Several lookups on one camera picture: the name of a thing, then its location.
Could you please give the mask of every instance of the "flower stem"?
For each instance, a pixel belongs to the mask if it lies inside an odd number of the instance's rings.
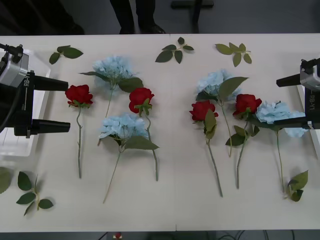
[[[105,203],[105,201],[106,201],[106,199],[107,199],[107,196],[108,196],[108,193],[109,193],[109,189],[110,189],[112,180],[114,179],[115,171],[116,171],[116,168],[117,168],[119,159],[120,159],[120,154],[121,154],[121,152],[119,151],[118,159],[116,160],[116,164],[115,164],[115,167],[114,167],[114,170],[113,170],[113,173],[112,173],[112,177],[111,177],[111,180],[110,180],[108,189],[106,190],[106,194],[105,194],[105,196],[104,196],[103,203]]]
[[[224,116],[224,119],[225,119],[225,123],[226,123],[226,126],[228,127],[228,132],[229,132],[229,139],[230,139],[230,153],[229,153],[229,158],[231,157],[231,152],[232,152],[232,139],[231,139],[231,132],[230,132],[230,127],[229,127],[229,124],[228,124],[228,121],[227,121],[227,116],[226,116],[226,113],[225,113],[225,108],[224,108],[224,104],[222,101],[220,101],[220,106],[221,106],[221,109],[222,109],[222,113],[223,113],[223,116]]]
[[[81,107],[79,107],[79,113],[78,116],[76,117],[76,123],[79,126],[79,141],[78,141],[78,172],[79,172],[79,178],[81,179],[81,163],[80,163],[80,155],[81,155],[81,129],[82,126],[79,123],[79,117],[81,114]]]
[[[237,163],[237,165],[236,165],[236,189],[239,189],[239,165],[240,165],[242,153],[243,153],[243,151],[244,151],[246,142],[247,142],[247,140],[248,140],[247,134],[246,134],[246,127],[247,127],[247,125],[248,125],[248,121],[246,121],[245,126],[244,126],[244,142],[243,142],[243,144],[242,144],[240,156],[239,156],[239,159],[238,159],[238,163]]]
[[[146,119],[148,119],[149,121],[149,126],[147,127],[146,131],[148,132],[148,136],[149,136],[149,141],[151,141],[151,136],[150,136],[150,126],[151,126],[151,120],[148,118],[147,115],[145,115]],[[155,150],[152,150],[152,153],[153,153],[153,157],[154,157],[154,160],[155,160],[155,180],[158,182],[158,179],[159,179],[159,174],[158,174],[158,160],[157,160],[157,156],[156,156],[156,152]]]
[[[107,110],[106,110],[106,114],[105,114],[105,117],[107,117],[107,115],[108,115],[108,112],[109,112],[109,107],[110,107],[110,102],[111,102],[111,98],[112,98],[112,93],[114,92],[114,89],[112,89],[111,90],[111,93],[110,93],[110,97],[109,97],[109,103],[108,103],[108,108],[107,108]]]
[[[212,159],[212,162],[213,162],[213,165],[214,165],[215,174],[216,174],[216,179],[217,179],[217,181],[218,181],[218,187],[219,187],[220,196],[223,198],[223,194],[222,194],[222,189],[221,189],[221,185],[220,185],[219,174],[218,174],[216,162],[215,162],[214,156],[212,155],[212,151],[211,151],[211,147],[210,147],[210,140],[208,140],[206,144],[207,144],[207,146],[208,146],[208,148],[209,148],[209,152],[210,152],[210,155],[211,155],[211,159]]]
[[[278,153],[279,153],[279,159],[280,159],[282,191],[285,192],[284,175],[283,175],[282,161],[281,161],[280,147],[279,147],[279,131],[275,131],[275,135],[276,135],[276,145],[277,145],[277,147],[278,147]]]

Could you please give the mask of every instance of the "blue hydrangea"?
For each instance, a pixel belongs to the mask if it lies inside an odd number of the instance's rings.
[[[305,117],[304,112],[294,111],[290,112],[288,105],[284,102],[271,103],[268,102],[262,103],[256,110],[257,118],[260,122],[266,122],[267,124],[273,124],[274,121],[283,120],[283,119],[293,119],[299,117]],[[302,127],[294,128],[285,128],[285,132],[290,137],[301,138],[307,129]]]
[[[294,119],[294,118],[301,118],[305,117],[306,114],[304,112],[299,112],[299,111],[294,111],[290,113],[289,118]],[[284,129],[285,132],[292,138],[301,138],[305,132],[307,132],[307,129],[304,129],[302,127],[289,127]]]
[[[233,76],[226,70],[220,69],[216,72],[210,72],[207,77],[202,78],[197,84],[197,92],[205,91],[207,94],[217,96],[220,85],[232,78]],[[241,88],[237,88],[231,95],[227,97],[227,101],[236,99],[237,95],[241,93]]]
[[[96,77],[94,83],[97,88],[108,93],[110,90],[117,91],[119,86],[117,82],[121,79],[129,79],[133,77],[129,60],[123,56],[109,56],[104,60],[93,63],[92,68],[95,72],[111,78],[111,83]]]
[[[118,135],[121,139],[129,139],[132,136],[148,137],[145,129],[145,121],[137,114],[123,113],[120,116],[110,116],[103,120],[100,139],[109,135]]]
[[[271,103],[267,101],[261,103],[257,108],[256,114],[260,122],[273,124],[274,121],[288,119],[290,117],[290,109],[284,102]]]

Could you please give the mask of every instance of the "cable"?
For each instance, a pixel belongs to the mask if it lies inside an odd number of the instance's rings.
[[[103,234],[98,240],[101,240],[104,236],[106,236],[108,234],[108,231],[105,233],[105,234]]]
[[[291,233],[292,233],[292,240],[296,240],[295,232],[293,230],[291,230]]]
[[[241,232],[240,235],[238,236],[237,240],[240,239],[241,235],[244,234],[245,231],[246,231],[246,230],[242,230],[242,232]]]
[[[13,99],[11,108],[9,109],[7,115],[5,116],[3,122],[0,125],[0,133],[5,129],[7,122],[9,121],[9,118],[11,117],[11,115],[14,113],[17,105],[18,105],[18,101],[20,99],[20,94],[21,94],[21,89],[22,87],[18,87],[15,97]]]

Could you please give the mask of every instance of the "red rose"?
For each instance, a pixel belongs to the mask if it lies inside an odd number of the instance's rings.
[[[79,106],[74,101],[77,101],[79,104],[93,104],[93,102],[91,101],[93,95],[89,93],[88,85],[71,85],[71,87],[67,91],[65,91],[65,95],[70,100],[68,101],[68,104],[75,107]]]
[[[135,106],[144,104],[146,99],[149,99],[149,102],[148,102],[149,104],[153,97],[154,97],[154,94],[152,94],[150,89],[145,87],[136,88],[129,95],[129,99],[131,101],[129,104],[130,110],[135,114],[139,113],[139,109],[135,108]]]
[[[218,113],[215,112],[216,107],[210,101],[198,101],[191,105],[193,107],[192,111],[189,111],[192,114],[192,120],[194,121],[204,121],[209,109],[214,112],[214,116],[218,117]]]
[[[247,108],[250,108],[251,113],[254,114],[261,103],[261,99],[256,99],[255,95],[239,94],[236,96],[235,112],[233,115],[245,113]]]

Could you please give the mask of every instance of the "leaf sprig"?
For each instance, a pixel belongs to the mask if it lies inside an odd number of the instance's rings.
[[[49,59],[49,62],[53,65],[55,64],[61,55],[65,56],[68,59],[76,59],[84,54],[82,51],[71,47],[71,45],[67,46],[59,46],[57,52],[54,52]]]
[[[234,67],[237,67],[241,63],[242,58],[247,64],[252,64],[252,59],[249,55],[251,51],[247,51],[247,48],[243,43],[241,43],[239,47],[234,45],[231,42],[229,42],[229,46],[226,46],[224,44],[216,44],[215,47],[220,53],[224,55],[234,54],[233,55]]]
[[[194,51],[194,48],[192,46],[189,46],[185,44],[185,39],[182,37],[179,37],[178,43],[180,45],[179,48],[176,47],[176,45],[168,45],[162,49],[163,52],[159,54],[159,56],[156,58],[156,63],[165,63],[171,60],[171,58],[174,56],[175,60],[178,62],[178,64],[181,63],[183,58],[183,52],[182,49],[185,50],[185,52],[188,51]]]
[[[24,216],[29,212],[30,208],[36,203],[36,210],[39,209],[49,209],[54,206],[54,204],[49,199],[40,199],[39,197],[39,189],[37,188],[37,180],[38,176],[35,179],[34,188],[32,187],[32,183],[27,174],[23,171],[19,172],[18,175],[18,187],[22,191],[29,191],[23,194],[18,201],[17,204],[29,206],[26,208],[24,212]]]
[[[294,176],[288,183],[286,187],[286,194],[290,197],[290,199],[294,202],[299,202],[301,199],[302,193],[304,192],[302,189],[308,183],[308,170],[304,171],[296,176]]]

